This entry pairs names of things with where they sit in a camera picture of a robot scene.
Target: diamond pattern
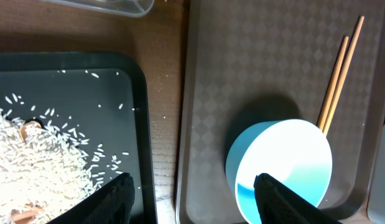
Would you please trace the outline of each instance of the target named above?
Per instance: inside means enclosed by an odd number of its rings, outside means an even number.
[[[200,13],[186,208],[194,223],[240,223],[226,182],[225,142],[238,112],[262,95],[281,93],[302,119],[316,123],[344,35],[365,22],[328,140],[333,170],[326,194],[333,205],[354,184],[363,124],[378,52],[384,1],[192,1]]]

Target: clear plastic container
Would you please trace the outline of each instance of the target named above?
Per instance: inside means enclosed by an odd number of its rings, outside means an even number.
[[[92,9],[110,12],[129,17],[145,16],[154,5],[155,0],[43,0],[75,6],[84,9]]]

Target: wooden surface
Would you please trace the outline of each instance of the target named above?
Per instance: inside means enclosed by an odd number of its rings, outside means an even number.
[[[42,1],[0,1],[0,52],[109,50],[131,56],[145,73],[159,223],[175,223],[174,182],[182,102],[186,0],[157,0],[145,17]]]

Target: blue bowl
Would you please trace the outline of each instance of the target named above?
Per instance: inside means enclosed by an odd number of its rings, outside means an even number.
[[[236,138],[227,156],[226,178],[248,223],[261,223],[253,185],[262,173],[317,207],[332,174],[326,137],[312,123],[290,119],[255,124]]]

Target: chopsticks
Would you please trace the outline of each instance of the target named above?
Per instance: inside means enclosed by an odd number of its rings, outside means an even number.
[[[350,67],[351,59],[353,58],[356,42],[358,40],[359,33],[361,32],[363,22],[364,17],[361,16],[354,31],[354,36],[351,40],[350,46],[348,47],[344,63],[342,62],[346,51],[348,37],[343,39],[332,78],[330,80],[327,95],[325,97],[325,102],[322,106],[322,111],[318,120],[318,127],[325,136],[328,134],[330,123],[332,122],[333,115],[335,114],[336,106],[340,98],[341,90],[343,89],[344,81],[346,80],[347,72]]]

